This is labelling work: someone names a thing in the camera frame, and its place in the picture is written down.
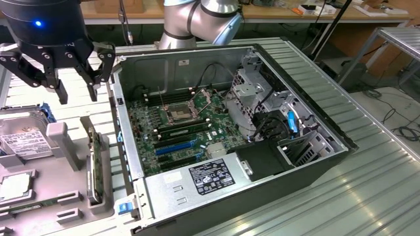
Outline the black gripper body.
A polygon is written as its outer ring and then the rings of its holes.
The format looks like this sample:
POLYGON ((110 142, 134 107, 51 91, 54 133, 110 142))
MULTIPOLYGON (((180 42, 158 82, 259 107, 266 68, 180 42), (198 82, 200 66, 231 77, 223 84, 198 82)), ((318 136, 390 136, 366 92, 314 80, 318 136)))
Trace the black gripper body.
POLYGON ((0 10, 22 53, 56 68, 72 67, 67 52, 86 63, 94 44, 79 0, 3 0, 0 10))

